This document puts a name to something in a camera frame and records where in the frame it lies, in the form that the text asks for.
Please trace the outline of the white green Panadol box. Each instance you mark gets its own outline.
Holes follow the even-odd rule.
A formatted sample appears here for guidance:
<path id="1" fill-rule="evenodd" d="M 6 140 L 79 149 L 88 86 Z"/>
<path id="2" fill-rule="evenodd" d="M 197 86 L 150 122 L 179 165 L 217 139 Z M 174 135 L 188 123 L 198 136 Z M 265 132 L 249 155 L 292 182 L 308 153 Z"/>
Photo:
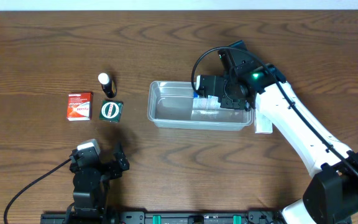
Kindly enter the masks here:
<path id="1" fill-rule="evenodd" d="M 262 115 L 258 110 L 254 112 L 254 130 L 256 134 L 272 134 L 272 122 Z"/>

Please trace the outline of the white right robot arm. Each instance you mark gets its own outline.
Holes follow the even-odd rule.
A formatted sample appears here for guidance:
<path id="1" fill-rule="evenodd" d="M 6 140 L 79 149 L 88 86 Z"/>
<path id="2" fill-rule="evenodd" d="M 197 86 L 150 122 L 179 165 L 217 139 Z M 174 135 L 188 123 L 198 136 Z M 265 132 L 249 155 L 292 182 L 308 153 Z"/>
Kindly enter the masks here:
<path id="1" fill-rule="evenodd" d="M 298 99 L 284 74 L 247 50 L 243 41 L 216 47 L 222 75 L 191 74 L 193 91 L 226 109 L 255 110 L 281 132 L 311 182 L 301 199 L 280 211 L 282 223 L 350 223 L 358 212 L 358 152 L 335 138 Z"/>

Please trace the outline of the blue Kool Fever box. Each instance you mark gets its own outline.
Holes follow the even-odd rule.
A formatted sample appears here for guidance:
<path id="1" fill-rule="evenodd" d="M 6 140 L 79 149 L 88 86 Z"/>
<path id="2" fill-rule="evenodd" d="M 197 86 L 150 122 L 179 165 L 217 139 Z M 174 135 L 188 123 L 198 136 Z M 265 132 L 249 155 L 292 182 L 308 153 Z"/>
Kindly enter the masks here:
<path id="1" fill-rule="evenodd" d="M 208 96 L 207 98 L 199 96 L 197 93 L 193 94 L 193 109 L 194 110 L 220 110 L 221 103 L 217 96 Z"/>

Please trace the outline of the dark bottle white cap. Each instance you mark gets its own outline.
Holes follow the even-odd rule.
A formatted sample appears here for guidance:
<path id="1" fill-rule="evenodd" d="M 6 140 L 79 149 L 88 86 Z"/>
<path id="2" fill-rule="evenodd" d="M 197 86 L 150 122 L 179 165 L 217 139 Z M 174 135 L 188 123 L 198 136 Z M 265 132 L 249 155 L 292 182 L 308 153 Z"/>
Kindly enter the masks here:
<path id="1" fill-rule="evenodd" d="M 102 90 L 108 98 L 114 98 L 117 94 L 116 84 L 107 73 L 100 73 L 98 80 L 101 84 Z"/>

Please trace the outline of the clear plastic container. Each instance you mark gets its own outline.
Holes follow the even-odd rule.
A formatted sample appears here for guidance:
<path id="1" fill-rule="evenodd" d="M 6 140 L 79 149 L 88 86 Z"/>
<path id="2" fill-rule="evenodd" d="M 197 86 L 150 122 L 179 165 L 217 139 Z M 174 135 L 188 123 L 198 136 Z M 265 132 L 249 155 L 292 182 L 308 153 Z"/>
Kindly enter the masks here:
<path id="1" fill-rule="evenodd" d="M 194 110 L 190 82 L 150 84 L 147 116 L 159 128 L 240 131 L 254 120 L 252 111 Z"/>

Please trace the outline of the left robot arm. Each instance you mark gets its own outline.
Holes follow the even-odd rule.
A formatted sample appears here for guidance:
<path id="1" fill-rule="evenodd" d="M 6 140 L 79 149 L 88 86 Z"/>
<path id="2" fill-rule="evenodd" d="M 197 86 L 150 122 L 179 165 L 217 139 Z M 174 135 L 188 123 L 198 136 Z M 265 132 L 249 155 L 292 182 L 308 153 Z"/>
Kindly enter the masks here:
<path id="1" fill-rule="evenodd" d="M 105 220 L 109 182 L 122 177 L 130 165 L 121 143 L 112 151 L 114 159 L 101 162 L 101 150 L 95 139 L 83 142 L 70 154 L 70 171 L 74 173 L 73 199 L 65 214 L 65 223 L 71 219 Z"/>

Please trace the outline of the red Panadol box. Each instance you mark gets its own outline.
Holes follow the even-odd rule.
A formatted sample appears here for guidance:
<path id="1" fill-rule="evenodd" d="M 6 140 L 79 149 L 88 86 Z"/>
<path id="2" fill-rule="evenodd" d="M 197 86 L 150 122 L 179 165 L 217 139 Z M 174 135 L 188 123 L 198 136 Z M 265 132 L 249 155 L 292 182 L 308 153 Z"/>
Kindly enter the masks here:
<path id="1" fill-rule="evenodd" d="M 92 99 L 92 92 L 70 93 L 68 95 L 67 120 L 89 121 Z"/>

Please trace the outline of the dark green Zam-Buk box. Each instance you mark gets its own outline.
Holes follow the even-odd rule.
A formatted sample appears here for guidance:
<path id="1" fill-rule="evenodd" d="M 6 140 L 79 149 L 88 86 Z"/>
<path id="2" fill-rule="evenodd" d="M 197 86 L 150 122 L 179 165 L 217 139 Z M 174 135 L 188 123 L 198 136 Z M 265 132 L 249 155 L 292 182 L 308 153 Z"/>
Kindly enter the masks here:
<path id="1" fill-rule="evenodd" d="M 121 120 L 124 104 L 120 101 L 103 101 L 99 119 L 118 123 Z"/>

